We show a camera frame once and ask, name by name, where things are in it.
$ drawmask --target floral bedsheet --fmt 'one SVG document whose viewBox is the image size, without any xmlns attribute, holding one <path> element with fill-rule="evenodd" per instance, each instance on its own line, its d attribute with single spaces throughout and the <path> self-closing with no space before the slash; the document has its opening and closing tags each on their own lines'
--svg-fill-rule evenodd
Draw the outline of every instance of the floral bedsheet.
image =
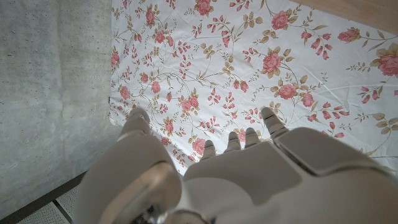
<svg viewBox="0 0 398 224">
<path fill-rule="evenodd" d="M 207 139 L 269 138 L 269 106 L 397 175 L 397 36 L 288 0 L 113 0 L 112 15 L 109 118 L 146 109 L 180 173 Z"/>
</svg>

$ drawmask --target white robotic hand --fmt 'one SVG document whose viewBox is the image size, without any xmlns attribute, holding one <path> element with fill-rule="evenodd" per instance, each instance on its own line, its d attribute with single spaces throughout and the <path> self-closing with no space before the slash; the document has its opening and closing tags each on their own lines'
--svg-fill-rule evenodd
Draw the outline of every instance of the white robotic hand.
<svg viewBox="0 0 398 224">
<path fill-rule="evenodd" d="M 289 131 L 264 108 L 272 142 L 207 141 L 183 180 L 142 109 L 86 173 L 76 223 L 398 223 L 398 181 L 353 148 L 308 128 Z"/>
</svg>

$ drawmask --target floral fabric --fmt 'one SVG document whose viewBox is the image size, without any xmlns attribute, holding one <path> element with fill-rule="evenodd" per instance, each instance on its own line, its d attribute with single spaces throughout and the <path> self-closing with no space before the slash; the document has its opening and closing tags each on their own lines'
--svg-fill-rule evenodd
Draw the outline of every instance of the floral fabric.
<svg viewBox="0 0 398 224">
<path fill-rule="evenodd" d="M 109 118 L 147 110 L 184 173 L 260 110 L 398 169 L 398 37 L 287 0 L 113 0 Z"/>
</svg>

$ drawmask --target wooden surface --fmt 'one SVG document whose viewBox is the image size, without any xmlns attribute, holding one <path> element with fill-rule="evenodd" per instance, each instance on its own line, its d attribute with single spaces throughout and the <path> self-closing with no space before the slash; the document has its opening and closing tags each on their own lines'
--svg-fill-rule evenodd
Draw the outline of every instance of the wooden surface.
<svg viewBox="0 0 398 224">
<path fill-rule="evenodd" d="M 398 35 L 398 0 L 291 0 Z"/>
</svg>

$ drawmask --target concrete wall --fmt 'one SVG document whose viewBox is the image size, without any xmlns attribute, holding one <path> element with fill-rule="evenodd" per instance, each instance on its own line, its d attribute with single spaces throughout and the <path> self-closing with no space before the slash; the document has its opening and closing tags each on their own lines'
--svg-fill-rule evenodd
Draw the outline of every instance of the concrete wall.
<svg viewBox="0 0 398 224">
<path fill-rule="evenodd" d="M 86 171 L 108 121 L 111 1 L 0 1 L 0 219 Z"/>
</svg>

